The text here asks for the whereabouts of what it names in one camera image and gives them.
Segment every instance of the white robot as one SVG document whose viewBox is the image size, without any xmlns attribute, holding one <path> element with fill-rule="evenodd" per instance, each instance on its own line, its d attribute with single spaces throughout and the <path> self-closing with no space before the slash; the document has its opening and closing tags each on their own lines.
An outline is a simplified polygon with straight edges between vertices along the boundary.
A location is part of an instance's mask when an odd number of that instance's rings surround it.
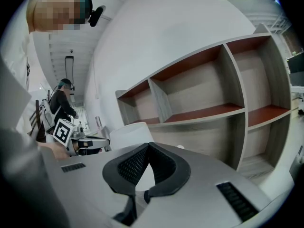
<svg viewBox="0 0 304 228">
<path fill-rule="evenodd" d="M 107 151 L 110 140 L 95 136 L 86 136 L 78 127 L 66 119 L 59 119 L 53 138 L 63 144 L 70 156 L 97 154 L 102 148 Z M 79 149 L 74 150 L 73 143 L 78 142 Z"/>
</svg>

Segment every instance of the black vent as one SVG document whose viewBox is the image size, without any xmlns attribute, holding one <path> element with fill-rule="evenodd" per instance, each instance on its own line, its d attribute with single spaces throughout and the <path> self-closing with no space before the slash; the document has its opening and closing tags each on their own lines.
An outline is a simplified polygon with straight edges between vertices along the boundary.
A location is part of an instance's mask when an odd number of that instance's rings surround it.
<svg viewBox="0 0 304 228">
<path fill-rule="evenodd" d="M 86 167 L 86 166 L 83 163 L 77 163 L 77 164 L 73 164 L 73 165 L 62 166 L 61 169 L 65 173 L 65 172 L 69 172 L 69 171 L 75 171 L 77 169 L 84 168 L 84 167 Z"/>
<path fill-rule="evenodd" d="M 217 185 L 217 188 L 243 222 L 254 217 L 258 213 L 258 211 L 230 182 L 219 184 Z"/>
</svg>

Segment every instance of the shelving unit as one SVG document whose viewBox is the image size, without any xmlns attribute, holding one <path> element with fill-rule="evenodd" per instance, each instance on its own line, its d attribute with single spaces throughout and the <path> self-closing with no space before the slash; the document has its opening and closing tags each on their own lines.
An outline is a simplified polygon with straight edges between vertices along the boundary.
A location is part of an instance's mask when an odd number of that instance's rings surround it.
<svg viewBox="0 0 304 228">
<path fill-rule="evenodd" d="M 138 122 L 160 123 L 147 80 L 128 91 L 116 92 L 116 97 L 125 125 Z"/>
<path fill-rule="evenodd" d="M 288 135 L 289 78 L 263 24 L 185 55 L 116 97 L 125 125 L 146 122 L 154 141 L 210 155 L 250 179 L 275 168 Z"/>
<path fill-rule="evenodd" d="M 271 124 L 248 131 L 244 158 L 239 172 L 251 179 L 273 171 L 283 151 L 290 114 Z"/>
</svg>

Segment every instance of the white curved wall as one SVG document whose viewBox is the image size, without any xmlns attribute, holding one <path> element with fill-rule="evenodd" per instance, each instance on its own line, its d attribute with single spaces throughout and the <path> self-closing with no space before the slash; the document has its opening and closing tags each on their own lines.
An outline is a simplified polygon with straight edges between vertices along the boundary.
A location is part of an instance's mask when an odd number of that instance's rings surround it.
<svg viewBox="0 0 304 228">
<path fill-rule="evenodd" d="M 123 126 L 116 90 L 194 50 L 254 29 L 226 0 L 128 0 L 95 49 L 95 75 L 91 66 L 85 91 L 91 129 L 96 115 L 110 131 Z"/>
</svg>

